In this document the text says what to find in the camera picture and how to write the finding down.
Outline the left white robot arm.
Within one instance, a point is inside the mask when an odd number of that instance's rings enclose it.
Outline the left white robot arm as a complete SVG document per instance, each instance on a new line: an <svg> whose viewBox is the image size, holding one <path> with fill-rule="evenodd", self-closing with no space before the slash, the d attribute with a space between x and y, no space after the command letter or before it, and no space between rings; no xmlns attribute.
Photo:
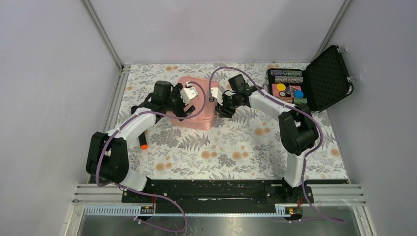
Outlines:
<svg viewBox="0 0 417 236"><path fill-rule="evenodd" d="M203 88L196 81L173 85L168 81L157 81L153 92L144 102L131 109L131 116L107 132L96 132L90 140L86 172L96 178L102 187L116 184L134 191L140 202L152 197L152 188L146 185L145 175L129 166L128 147L134 141L145 143L145 131L167 117L178 121L190 120L208 110L214 101L224 103L219 87Z"/></svg>

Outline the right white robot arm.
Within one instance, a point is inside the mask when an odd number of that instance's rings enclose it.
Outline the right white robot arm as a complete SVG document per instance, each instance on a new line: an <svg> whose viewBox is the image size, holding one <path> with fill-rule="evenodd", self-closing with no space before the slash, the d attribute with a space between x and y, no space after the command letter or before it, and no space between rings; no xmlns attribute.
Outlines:
<svg viewBox="0 0 417 236"><path fill-rule="evenodd" d="M280 141L288 153L282 189L284 200L293 203L301 197L306 157L315 149L319 139L319 125L304 104L296 106L283 102L254 84L250 86L241 74L229 79L231 91L210 87L210 101L217 101L216 112L221 118L231 118L236 109L246 106L259 110L278 121Z"/></svg>

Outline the pink medicine kit case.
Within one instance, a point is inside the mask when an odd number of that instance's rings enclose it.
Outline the pink medicine kit case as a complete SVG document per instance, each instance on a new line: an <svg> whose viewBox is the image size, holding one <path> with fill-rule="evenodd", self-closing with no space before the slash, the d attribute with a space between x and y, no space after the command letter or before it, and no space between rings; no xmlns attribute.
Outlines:
<svg viewBox="0 0 417 236"><path fill-rule="evenodd" d="M179 78L178 83L181 83L183 86L186 85L186 82L196 82L199 85L202 86L202 88L205 91L205 94L208 96L208 89L209 89L209 79L205 78L198 78L198 77L192 77L192 76L182 76ZM188 109L190 106L195 107L195 111L192 113L192 115L196 114L203 106L203 97L201 96L201 89L198 86L192 85L196 88L198 92L198 96L190 101L190 104L186 106L186 109ZM213 123L215 120L215 106L217 102L209 102L208 98L206 100L206 104L204 106L203 111L196 117L191 119L186 119L183 121L179 121L178 119L170 119L170 122L179 127L185 127L185 128L192 128L192 129L198 129L198 130L210 130L213 127Z"/></svg>

